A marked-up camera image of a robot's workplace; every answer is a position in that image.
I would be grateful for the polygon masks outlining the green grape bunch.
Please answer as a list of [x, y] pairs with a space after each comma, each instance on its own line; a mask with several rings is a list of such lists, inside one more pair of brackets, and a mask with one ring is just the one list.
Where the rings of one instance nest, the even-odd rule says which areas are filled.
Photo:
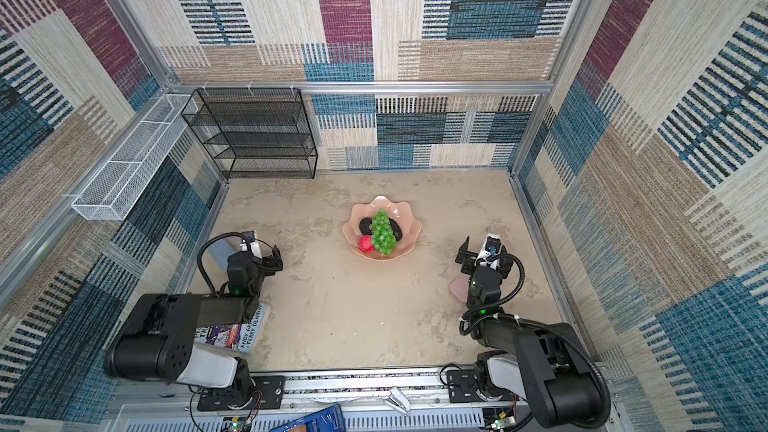
[[371, 243], [383, 256], [389, 256], [395, 250], [397, 241], [385, 209], [380, 209], [372, 219]]

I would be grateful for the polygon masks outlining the red apple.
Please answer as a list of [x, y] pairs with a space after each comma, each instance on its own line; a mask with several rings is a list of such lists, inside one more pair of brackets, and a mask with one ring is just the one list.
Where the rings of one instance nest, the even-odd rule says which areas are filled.
[[359, 249], [363, 253], [369, 253], [375, 250], [375, 245], [371, 235], [364, 235], [360, 238]]

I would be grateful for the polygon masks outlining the dark avocado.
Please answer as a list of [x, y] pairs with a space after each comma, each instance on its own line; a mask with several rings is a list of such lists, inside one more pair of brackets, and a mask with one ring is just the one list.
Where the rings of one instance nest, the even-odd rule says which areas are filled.
[[389, 219], [390, 228], [396, 241], [400, 241], [403, 238], [403, 232], [398, 223], [394, 219]]
[[373, 220], [371, 217], [364, 217], [359, 222], [359, 230], [364, 236], [371, 236], [373, 234]]

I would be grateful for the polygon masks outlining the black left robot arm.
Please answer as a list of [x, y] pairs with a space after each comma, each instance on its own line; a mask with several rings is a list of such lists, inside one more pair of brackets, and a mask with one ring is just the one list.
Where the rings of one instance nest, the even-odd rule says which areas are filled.
[[256, 414], [282, 404], [285, 379], [256, 377], [240, 344], [253, 344], [245, 330], [260, 317], [266, 278], [283, 268], [282, 254], [252, 231], [237, 232], [238, 251], [226, 263], [227, 279], [215, 287], [205, 270], [206, 294], [144, 294], [107, 348], [107, 376], [189, 387], [201, 412], [246, 411]]

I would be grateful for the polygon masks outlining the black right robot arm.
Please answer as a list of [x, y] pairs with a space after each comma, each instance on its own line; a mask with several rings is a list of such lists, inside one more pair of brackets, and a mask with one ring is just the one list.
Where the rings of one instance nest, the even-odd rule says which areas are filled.
[[520, 431], [531, 422], [544, 429], [604, 426], [611, 414], [608, 382], [574, 328], [503, 309], [524, 285], [522, 261], [494, 234], [485, 237], [477, 252], [462, 243], [455, 261], [468, 277], [459, 333], [486, 350], [470, 368], [447, 364], [440, 369], [438, 378], [450, 401], [511, 402], [509, 411], [487, 413], [488, 431]]

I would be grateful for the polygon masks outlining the pink scalloped fruit bowl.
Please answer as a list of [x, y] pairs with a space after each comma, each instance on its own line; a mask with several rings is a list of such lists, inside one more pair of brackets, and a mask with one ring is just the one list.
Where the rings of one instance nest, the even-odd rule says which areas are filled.
[[[359, 230], [360, 220], [364, 217], [371, 217], [373, 219], [380, 209], [385, 209], [389, 218], [394, 219], [403, 232], [403, 238], [397, 241], [394, 252], [389, 256], [383, 256], [376, 250], [363, 253], [359, 249], [359, 240], [364, 236]], [[393, 260], [411, 252], [416, 246], [421, 229], [422, 223], [414, 217], [411, 206], [407, 202], [392, 202], [385, 196], [378, 196], [367, 204], [354, 205], [350, 219], [342, 226], [342, 232], [354, 253], [380, 261]]]

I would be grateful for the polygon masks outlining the pink rectangular case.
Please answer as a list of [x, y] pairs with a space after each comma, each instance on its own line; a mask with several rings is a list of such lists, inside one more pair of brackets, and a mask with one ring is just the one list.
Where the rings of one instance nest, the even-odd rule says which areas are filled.
[[449, 283], [448, 291], [455, 300], [465, 304], [469, 293], [469, 277], [465, 275], [456, 277]]

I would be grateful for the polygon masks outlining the blue grey case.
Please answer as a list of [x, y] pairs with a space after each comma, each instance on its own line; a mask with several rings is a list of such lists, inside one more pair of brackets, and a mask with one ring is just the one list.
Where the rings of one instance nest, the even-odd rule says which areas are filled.
[[228, 259], [231, 255], [239, 252], [238, 247], [233, 247], [227, 238], [216, 241], [208, 247], [208, 252], [223, 271], [227, 271]]

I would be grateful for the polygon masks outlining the colourful paperback book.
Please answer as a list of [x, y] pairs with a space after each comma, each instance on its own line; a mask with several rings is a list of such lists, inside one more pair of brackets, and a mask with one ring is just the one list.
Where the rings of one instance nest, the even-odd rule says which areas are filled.
[[240, 354], [250, 354], [258, 342], [271, 306], [260, 304], [254, 317], [246, 324], [215, 325], [196, 330], [194, 342], [208, 347]]

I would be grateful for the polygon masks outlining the blue circuit board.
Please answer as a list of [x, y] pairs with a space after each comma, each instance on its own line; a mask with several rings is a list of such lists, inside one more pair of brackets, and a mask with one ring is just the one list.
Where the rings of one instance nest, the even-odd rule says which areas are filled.
[[279, 432], [346, 432], [346, 421], [339, 405], [313, 412], [275, 428]]

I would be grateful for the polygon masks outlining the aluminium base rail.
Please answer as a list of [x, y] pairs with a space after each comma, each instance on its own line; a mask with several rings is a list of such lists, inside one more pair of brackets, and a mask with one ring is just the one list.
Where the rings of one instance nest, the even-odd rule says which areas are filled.
[[[343, 411], [347, 431], [488, 431], [486, 415], [509, 411], [509, 401], [453, 403], [438, 378], [443, 366], [341, 369], [295, 372], [253, 372], [256, 377], [285, 379], [281, 406], [256, 414], [246, 411], [201, 412], [198, 397], [187, 386], [162, 382], [125, 381], [117, 389], [103, 431], [275, 431], [333, 405]], [[398, 387], [410, 400], [402, 415], [383, 400]], [[531, 422], [520, 431], [616, 431], [613, 407], [609, 421], [596, 430], [575, 426], [544, 429]]]

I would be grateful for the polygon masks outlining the white clip on rail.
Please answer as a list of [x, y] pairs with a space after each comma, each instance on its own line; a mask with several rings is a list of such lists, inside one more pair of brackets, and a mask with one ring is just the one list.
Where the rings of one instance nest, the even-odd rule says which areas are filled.
[[383, 402], [393, 410], [402, 415], [408, 415], [411, 410], [411, 403], [407, 396], [398, 388], [392, 387], [389, 389], [388, 396]]

